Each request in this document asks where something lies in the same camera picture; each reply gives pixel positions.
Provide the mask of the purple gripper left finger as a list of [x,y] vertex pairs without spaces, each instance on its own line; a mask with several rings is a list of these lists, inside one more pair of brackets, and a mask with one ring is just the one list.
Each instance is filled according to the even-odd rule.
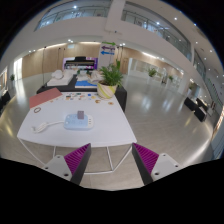
[[91,155],[91,144],[88,143],[71,153],[54,156],[43,170],[79,185]]

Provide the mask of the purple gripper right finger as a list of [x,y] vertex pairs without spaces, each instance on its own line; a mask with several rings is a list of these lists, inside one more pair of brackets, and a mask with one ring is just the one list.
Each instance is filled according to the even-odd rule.
[[168,154],[157,154],[137,143],[132,144],[132,154],[145,185],[170,175],[182,168],[182,166]]

